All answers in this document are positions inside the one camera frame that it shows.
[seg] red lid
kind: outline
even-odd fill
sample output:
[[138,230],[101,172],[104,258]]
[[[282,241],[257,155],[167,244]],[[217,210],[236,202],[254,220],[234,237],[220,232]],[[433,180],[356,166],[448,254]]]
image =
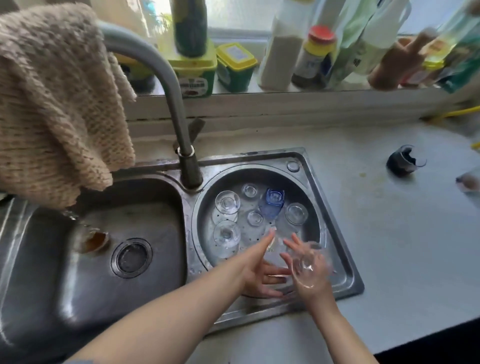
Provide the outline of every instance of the red lid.
[[336,41],[336,36],[327,26],[314,25],[308,32],[308,39],[314,43],[332,44]]

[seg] sink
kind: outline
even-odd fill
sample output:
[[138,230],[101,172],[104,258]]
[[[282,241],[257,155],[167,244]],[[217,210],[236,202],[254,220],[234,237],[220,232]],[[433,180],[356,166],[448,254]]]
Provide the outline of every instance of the sink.
[[[337,299],[363,291],[304,149],[210,157],[200,166],[204,182],[195,191],[183,189],[177,161],[116,172],[105,191],[82,191],[73,208],[80,221],[18,198],[1,207],[0,362],[61,359],[135,308],[212,269],[215,197],[239,193],[246,182],[260,191],[283,189],[287,202],[307,207],[302,239],[318,240],[326,231]],[[244,203],[239,213],[248,208]],[[109,244],[77,252],[81,223],[108,231]],[[242,296],[210,332],[303,309],[291,280],[276,288],[286,298]]]

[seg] white countertop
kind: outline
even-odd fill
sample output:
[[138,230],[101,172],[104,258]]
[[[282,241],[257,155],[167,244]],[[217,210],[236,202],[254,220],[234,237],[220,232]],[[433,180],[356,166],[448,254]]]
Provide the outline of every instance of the white countertop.
[[[390,177],[388,156],[422,147],[427,165],[410,182]],[[469,140],[423,124],[262,129],[204,137],[198,157],[306,148],[365,283],[338,302],[373,353],[480,316],[480,203],[455,178],[480,165]],[[171,141],[136,143],[138,161],[174,158]],[[330,363],[307,313],[208,336],[189,364]]]

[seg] white powder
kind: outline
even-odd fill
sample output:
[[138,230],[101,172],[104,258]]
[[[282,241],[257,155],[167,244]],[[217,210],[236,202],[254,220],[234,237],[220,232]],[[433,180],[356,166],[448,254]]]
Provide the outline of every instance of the white powder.
[[257,83],[262,88],[285,91],[290,84],[303,39],[296,35],[286,35],[289,33],[286,28],[276,19],[273,35],[258,72]]

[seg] sink drain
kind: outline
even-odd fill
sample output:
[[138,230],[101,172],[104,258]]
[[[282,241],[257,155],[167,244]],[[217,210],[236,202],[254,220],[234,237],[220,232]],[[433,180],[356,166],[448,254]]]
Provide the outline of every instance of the sink drain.
[[113,273],[133,278],[146,271],[152,262],[152,247],[147,240],[131,238],[115,248],[110,261]]

